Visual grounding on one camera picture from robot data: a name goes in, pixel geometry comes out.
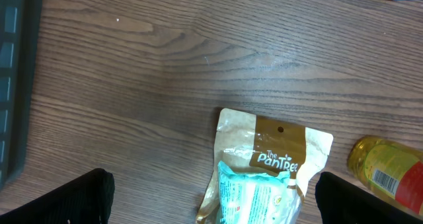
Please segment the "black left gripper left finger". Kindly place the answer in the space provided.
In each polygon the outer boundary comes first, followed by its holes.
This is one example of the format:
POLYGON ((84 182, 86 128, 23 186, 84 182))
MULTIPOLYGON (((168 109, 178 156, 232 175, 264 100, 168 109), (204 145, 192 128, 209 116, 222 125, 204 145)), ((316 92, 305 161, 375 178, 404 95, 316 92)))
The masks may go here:
POLYGON ((9 224, 107 224, 115 183, 112 173, 96 168, 55 190, 1 215, 9 224))

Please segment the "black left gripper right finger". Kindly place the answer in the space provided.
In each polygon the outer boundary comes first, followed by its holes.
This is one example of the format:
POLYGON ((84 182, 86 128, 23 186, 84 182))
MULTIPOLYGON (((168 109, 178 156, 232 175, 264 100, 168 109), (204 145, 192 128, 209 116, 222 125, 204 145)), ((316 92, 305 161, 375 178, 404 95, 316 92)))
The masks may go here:
POLYGON ((323 224, 422 224, 331 172, 321 174, 315 199, 323 224))

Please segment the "clear bottle with silver cap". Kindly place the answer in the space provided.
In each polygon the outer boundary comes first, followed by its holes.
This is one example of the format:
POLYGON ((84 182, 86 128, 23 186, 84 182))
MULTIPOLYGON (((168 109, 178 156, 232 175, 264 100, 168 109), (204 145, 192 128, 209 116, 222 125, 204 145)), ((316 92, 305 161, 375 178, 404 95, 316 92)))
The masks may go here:
POLYGON ((422 152, 376 136, 354 144, 348 170, 378 198, 422 219, 422 152))

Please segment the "light green snack packet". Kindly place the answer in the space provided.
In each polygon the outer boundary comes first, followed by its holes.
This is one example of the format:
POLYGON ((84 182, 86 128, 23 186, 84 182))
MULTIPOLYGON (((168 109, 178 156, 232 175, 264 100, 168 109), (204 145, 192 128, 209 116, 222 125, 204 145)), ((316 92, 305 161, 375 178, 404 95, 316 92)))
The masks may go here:
POLYGON ((218 164, 218 223, 276 224, 289 220, 287 188, 290 174, 236 173, 224 162, 218 164))

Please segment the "brown Pantree pouch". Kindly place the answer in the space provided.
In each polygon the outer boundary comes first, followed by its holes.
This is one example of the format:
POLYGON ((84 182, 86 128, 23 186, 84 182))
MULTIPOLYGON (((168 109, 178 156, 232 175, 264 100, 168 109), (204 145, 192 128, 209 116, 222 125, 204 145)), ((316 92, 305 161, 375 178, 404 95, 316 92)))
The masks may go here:
POLYGON ((305 126, 224 108, 214 142, 213 173, 196 216, 197 223, 218 223, 218 164, 236 173, 290 174, 289 220, 295 223, 310 179, 326 165, 333 136, 305 126))

